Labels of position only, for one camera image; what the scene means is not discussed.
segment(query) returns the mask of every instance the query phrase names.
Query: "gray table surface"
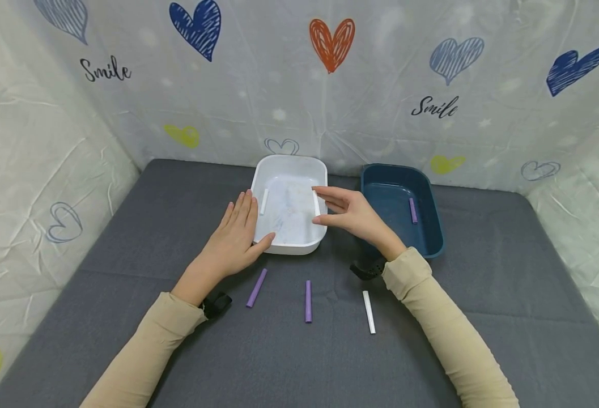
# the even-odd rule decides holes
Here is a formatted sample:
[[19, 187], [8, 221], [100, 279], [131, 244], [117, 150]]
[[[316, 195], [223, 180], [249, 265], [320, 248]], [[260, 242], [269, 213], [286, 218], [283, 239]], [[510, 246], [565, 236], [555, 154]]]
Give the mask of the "gray table surface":
[[[81, 403], [161, 291], [169, 291], [248, 188], [253, 168], [154, 160], [0, 384], [0, 407]], [[329, 177], [353, 189], [356, 179]], [[528, 201], [434, 186], [447, 247], [434, 276], [496, 356], [522, 407], [599, 407], [599, 326]], [[264, 255], [220, 288], [233, 298], [168, 365], [152, 407], [455, 407], [411, 314], [348, 267], [330, 228], [303, 257]], [[245, 303], [262, 267], [253, 309]], [[313, 323], [304, 323], [304, 282]], [[371, 294], [370, 335], [362, 290]]]

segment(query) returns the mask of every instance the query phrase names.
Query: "dark blue plastic container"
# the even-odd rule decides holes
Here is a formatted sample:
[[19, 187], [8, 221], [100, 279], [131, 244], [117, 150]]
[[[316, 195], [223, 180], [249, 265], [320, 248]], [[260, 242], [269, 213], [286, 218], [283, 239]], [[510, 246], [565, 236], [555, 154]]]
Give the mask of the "dark blue plastic container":
[[[415, 247], [424, 258], [435, 258], [444, 250], [444, 235], [431, 182], [416, 168], [391, 164], [369, 164], [360, 175], [360, 191], [373, 209], [404, 244]], [[410, 198], [415, 202], [418, 223], [413, 224]], [[367, 252], [378, 252], [368, 245]]]

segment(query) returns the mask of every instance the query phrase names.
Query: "purple chalk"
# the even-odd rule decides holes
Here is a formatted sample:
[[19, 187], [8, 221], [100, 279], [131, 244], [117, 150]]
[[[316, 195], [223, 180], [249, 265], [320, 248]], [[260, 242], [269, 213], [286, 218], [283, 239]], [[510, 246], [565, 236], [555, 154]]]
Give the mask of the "purple chalk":
[[258, 296], [258, 291], [260, 291], [260, 289], [261, 289], [262, 280], [265, 279], [266, 274], [267, 274], [267, 270], [265, 268], [262, 269], [261, 276], [259, 276], [259, 280], [258, 280], [258, 282], [256, 282], [256, 286], [254, 287], [252, 294], [249, 295], [249, 300], [247, 301], [248, 308], [253, 308], [254, 301], [256, 300], [256, 296]]
[[412, 198], [410, 198], [410, 215], [412, 215], [413, 224], [417, 224], [418, 223], [418, 214], [415, 211], [415, 201]]
[[311, 281], [306, 281], [306, 323], [313, 321], [313, 310], [311, 308]]

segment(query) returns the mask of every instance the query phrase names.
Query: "hand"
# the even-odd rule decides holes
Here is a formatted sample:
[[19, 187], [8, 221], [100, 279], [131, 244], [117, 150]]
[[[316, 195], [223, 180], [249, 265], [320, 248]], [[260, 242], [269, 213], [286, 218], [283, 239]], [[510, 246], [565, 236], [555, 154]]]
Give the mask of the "hand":
[[313, 190], [336, 213], [316, 216], [313, 224], [343, 228], [376, 246], [388, 261], [394, 261], [406, 250], [401, 239], [376, 214], [363, 193], [337, 186], [314, 186]]
[[252, 191], [240, 193], [235, 205], [229, 203], [218, 229], [188, 265], [171, 293], [189, 304], [200, 305], [223, 278], [254, 263], [270, 248], [275, 235], [268, 233], [252, 246], [257, 219], [258, 203]]

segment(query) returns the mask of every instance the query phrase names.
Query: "forearm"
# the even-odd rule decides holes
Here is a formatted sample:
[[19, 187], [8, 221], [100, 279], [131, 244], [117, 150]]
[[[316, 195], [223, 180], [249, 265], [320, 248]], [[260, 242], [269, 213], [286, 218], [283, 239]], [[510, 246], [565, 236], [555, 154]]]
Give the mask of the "forearm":
[[466, 407], [516, 407], [517, 398], [492, 352], [428, 263], [410, 248], [386, 264], [384, 280], [424, 330]]
[[201, 309], [161, 293], [81, 407], [145, 407], [174, 350], [204, 321]]

